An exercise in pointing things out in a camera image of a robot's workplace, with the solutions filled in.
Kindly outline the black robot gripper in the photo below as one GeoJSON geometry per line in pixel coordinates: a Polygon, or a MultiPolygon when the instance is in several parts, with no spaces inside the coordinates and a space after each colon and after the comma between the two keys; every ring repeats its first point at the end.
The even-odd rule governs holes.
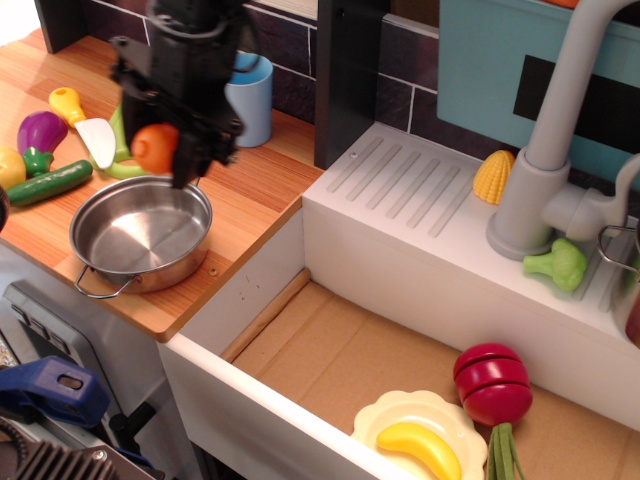
{"type": "Polygon", "coordinates": [[[122,87],[127,145],[151,124],[179,131],[173,155],[172,187],[183,189],[203,177],[211,162],[232,162],[241,121],[226,99],[246,22],[220,19],[185,30],[171,19],[153,24],[149,44],[126,36],[110,40],[117,61],[112,77],[122,87]]]}

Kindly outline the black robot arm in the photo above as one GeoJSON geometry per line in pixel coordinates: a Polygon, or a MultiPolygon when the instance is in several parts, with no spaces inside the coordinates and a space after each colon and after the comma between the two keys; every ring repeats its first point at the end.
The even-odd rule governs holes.
{"type": "Polygon", "coordinates": [[[167,123],[178,131],[173,185],[182,189],[212,162],[228,164],[244,125],[226,98],[237,50],[252,27],[241,1],[151,1],[149,44],[127,37],[110,43],[112,78],[122,88],[125,138],[167,123]]]}

